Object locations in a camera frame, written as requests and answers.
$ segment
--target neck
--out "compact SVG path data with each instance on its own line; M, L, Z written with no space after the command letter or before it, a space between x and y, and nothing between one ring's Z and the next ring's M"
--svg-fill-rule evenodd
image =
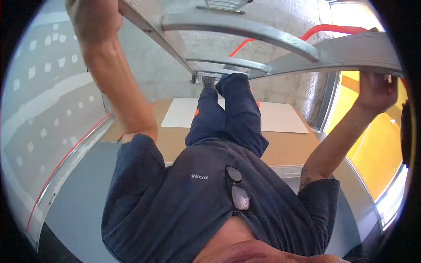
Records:
M211 255L242 241L255 239L248 225L239 216L230 217L208 241L193 263L203 262Z

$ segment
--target tattoo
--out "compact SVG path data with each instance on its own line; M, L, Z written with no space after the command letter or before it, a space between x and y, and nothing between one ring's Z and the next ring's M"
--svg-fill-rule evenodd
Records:
M301 191L304 187L313 182L308 175L308 171L307 167L303 166L303 169L301 170L300 189L298 191Z

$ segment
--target eyeglasses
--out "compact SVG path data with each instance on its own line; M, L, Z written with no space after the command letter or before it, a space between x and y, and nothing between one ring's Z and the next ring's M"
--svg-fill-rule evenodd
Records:
M246 190L237 184L242 180L242 174L232 166L225 166L225 175L228 183L228 190L231 195L231 201L234 205L234 213L248 210L250 207L250 196Z

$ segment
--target navy pants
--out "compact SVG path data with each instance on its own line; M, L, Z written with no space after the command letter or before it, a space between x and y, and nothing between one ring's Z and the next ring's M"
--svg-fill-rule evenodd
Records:
M225 110L218 104L214 88L203 89L186 146L207 139L219 138L232 141L261 157L269 142L261 133L261 115L251 94L247 76L242 73L227 75L216 84L219 94L225 98Z

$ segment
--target red cable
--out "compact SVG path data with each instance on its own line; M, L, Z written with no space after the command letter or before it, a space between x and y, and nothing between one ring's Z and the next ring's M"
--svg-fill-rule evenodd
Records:
M242 48L242 46L244 46L245 43L250 42L250 41L255 41L255 39L253 38L248 38L246 40L244 40L230 55L229 57L232 57L235 53L237 53L238 50L240 50L240 48Z
M109 114L107 114L104 118L102 118L97 124L95 124L95 126L92 127L92 129L90 129L70 150L69 152L67 152L67 154L63 157L63 159L61 159L61 161L59 162L59 164L56 166L56 168L54 169L54 171L50 174L50 177L48 178L48 180L45 182L43 188L41 189L40 194L37 197L37 200L35 201L34 207L32 208L31 214L29 215L29 220L28 220L28 227L27 227L27 232L29 231L29 223L31 222L31 218L32 218L32 214L35 210L35 206L37 205L38 201L41 198L41 194L44 192L44 189L47 187L48 182L50 181L51 177L53 177L53 174L57 171L58 167L62 164L62 162L64 161L64 159L66 159L66 157L70 154L71 151L73 151L73 149L86 137L88 136L88 133L90 133L96 126L98 126L105 118L107 118L109 115L111 114L111 112Z
M334 31L334 32L339 32L339 33L344 33L344 34L358 34L361 32L368 32L367 29L362 28L362 27L344 27L344 26L321 24L321 25L316 25L310 28L302 37L299 37L299 39L306 41L312 35L320 31ZM244 40L229 56L232 57L235 53L237 53L238 50L240 50L240 48L242 48L242 46L244 46L245 43L250 42L250 41L255 41L255 39L248 38Z

